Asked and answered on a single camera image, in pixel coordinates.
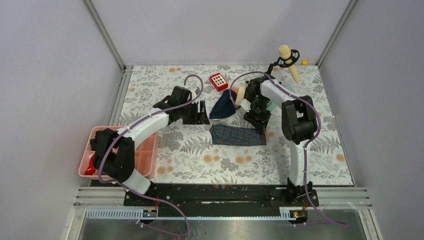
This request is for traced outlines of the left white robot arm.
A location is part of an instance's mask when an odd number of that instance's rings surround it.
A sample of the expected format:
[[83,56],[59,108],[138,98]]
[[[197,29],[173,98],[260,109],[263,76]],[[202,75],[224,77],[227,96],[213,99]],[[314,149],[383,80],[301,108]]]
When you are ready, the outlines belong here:
[[152,204],[155,192],[151,181],[135,167],[135,151],[143,141],[157,131],[181,120],[184,125],[208,125],[206,102],[197,101],[192,92],[176,86],[171,95],[153,105],[150,113],[117,130],[96,131],[90,146],[94,150],[93,167],[126,188],[136,192],[144,206]]

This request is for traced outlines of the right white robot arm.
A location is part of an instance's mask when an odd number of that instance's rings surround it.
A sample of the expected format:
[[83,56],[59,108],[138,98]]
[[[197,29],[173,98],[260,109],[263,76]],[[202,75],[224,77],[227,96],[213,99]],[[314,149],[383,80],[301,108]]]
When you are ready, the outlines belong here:
[[269,103],[275,103],[280,108],[282,133],[289,141],[290,170],[285,195],[291,205],[299,206],[313,189],[307,173],[307,143],[319,127],[313,101],[308,95],[293,95],[279,83],[264,76],[250,80],[242,101],[242,108],[246,111],[243,118],[259,132],[266,130],[271,117],[267,109]]

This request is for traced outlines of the navy striped underwear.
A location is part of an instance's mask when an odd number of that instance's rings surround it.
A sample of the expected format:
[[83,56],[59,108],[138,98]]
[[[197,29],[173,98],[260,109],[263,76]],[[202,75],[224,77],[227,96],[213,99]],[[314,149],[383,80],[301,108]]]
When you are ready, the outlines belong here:
[[209,128],[213,145],[254,147],[266,146],[265,132],[254,128],[236,127],[224,124],[213,124]]

